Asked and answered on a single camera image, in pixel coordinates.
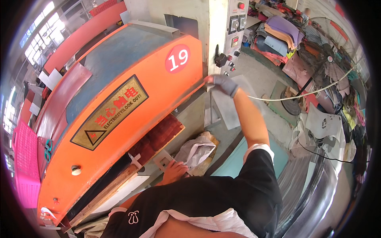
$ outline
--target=red circle sticker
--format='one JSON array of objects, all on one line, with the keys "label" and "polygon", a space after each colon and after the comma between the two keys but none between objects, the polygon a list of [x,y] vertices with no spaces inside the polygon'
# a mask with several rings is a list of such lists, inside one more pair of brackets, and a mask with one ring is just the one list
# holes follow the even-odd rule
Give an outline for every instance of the red circle sticker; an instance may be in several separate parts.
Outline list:
[{"label": "red circle sticker", "polygon": [[176,45],[165,58],[165,69],[170,73],[178,73],[185,68],[190,57],[191,51],[187,45]]}]

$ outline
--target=pink plastic crate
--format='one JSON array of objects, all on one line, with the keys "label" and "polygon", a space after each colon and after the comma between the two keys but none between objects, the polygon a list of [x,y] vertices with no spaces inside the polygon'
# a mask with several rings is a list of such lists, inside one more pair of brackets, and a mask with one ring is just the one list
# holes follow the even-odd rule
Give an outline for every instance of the pink plastic crate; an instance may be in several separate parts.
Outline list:
[{"label": "pink plastic crate", "polygon": [[19,199],[25,208],[36,208],[40,191],[37,135],[22,120],[13,131],[14,171]]},{"label": "pink plastic crate", "polygon": [[100,4],[98,7],[93,8],[92,10],[89,11],[89,13],[95,17],[96,15],[100,14],[104,10],[108,9],[111,6],[114,6],[117,4],[117,0],[108,0],[102,4]]}]

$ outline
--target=black knob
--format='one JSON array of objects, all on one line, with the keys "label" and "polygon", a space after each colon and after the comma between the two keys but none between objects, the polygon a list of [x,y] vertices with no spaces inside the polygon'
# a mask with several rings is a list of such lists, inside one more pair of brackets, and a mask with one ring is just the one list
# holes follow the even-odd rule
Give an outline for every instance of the black knob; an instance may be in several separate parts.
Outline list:
[{"label": "black knob", "polygon": [[216,65],[217,67],[221,68],[222,66],[224,66],[226,64],[226,61],[227,61],[227,57],[226,55],[224,54],[220,54],[216,59]]}]

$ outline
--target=teal scissors handle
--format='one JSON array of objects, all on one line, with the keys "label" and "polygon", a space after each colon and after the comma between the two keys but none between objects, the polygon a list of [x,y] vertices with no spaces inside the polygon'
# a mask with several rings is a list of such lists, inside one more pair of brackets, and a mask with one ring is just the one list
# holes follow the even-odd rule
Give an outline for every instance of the teal scissors handle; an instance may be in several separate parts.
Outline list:
[{"label": "teal scissors handle", "polygon": [[50,162],[50,152],[45,149],[45,154],[44,154],[44,157],[45,157],[45,160],[49,163]]},{"label": "teal scissors handle", "polygon": [[46,150],[48,150],[49,152],[51,151],[51,148],[53,146],[53,141],[51,139],[48,139],[45,143],[45,148]]}]

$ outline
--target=white cable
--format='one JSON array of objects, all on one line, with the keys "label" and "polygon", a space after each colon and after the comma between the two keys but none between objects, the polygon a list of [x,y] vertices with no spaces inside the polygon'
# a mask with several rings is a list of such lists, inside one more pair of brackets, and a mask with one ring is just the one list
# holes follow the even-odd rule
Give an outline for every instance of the white cable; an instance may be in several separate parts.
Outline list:
[{"label": "white cable", "polygon": [[284,100],[296,99],[296,98],[304,97],[304,96],[307,96],[307,95],[310,95],[310,94],[314,94],[314,93],[318,93],[320,91],[326,90],[329,87],[332,87],[333,85],[335,85],[338,82],[340,82],[341,80],[343,80],[343,78],[345,78],[353,69],[354,69],[354,66],[346,74],[344,74],[343,77],[341,77],[341,79],[339,79],[336,82],[333,82],[332,84],[328,85],[327,87],[324,87],[324,88],[321,88],[319,90],[316,90],[316,91],[313,91],[313,92],[309,92],[309,93],[306,93],[306,94],[303,94],[303,95],[299,95],[297,97],[287,97],[287,98],[281,98],[281,99],[264,99],[264,98],[257,98],[257,97],[252,97],[252,96],[248,96],[248,97],[249,98],[254,98],[254,99],[257,99],[257,100],[261,100],[261,101],[284,101]]}]

